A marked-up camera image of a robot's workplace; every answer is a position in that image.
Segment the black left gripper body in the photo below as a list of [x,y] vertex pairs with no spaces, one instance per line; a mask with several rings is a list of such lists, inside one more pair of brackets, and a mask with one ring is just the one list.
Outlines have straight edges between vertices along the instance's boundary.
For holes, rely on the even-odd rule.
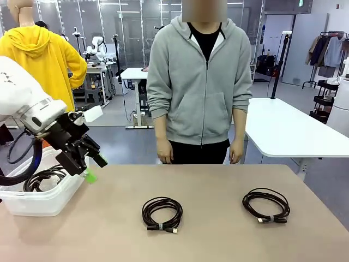
[[83,112],[70,111],[57,117],[45,131],[45,141],[56,150],[87,153],[84,139],[87,131],[88,128],[83,122]]

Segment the person's left hand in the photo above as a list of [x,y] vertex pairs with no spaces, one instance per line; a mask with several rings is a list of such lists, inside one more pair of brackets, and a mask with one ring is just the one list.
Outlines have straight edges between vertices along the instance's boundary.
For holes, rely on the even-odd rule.
[[244,139],[235,138],[230,145],[230,164],[237,164],[244,152]]

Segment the person's right hand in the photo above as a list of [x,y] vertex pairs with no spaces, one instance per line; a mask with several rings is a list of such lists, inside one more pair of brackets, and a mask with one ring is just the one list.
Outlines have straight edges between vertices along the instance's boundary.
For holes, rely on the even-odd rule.
[[173,161],[173,149],[166,138],[157,138],[157,155],[163,164],[171,164]]

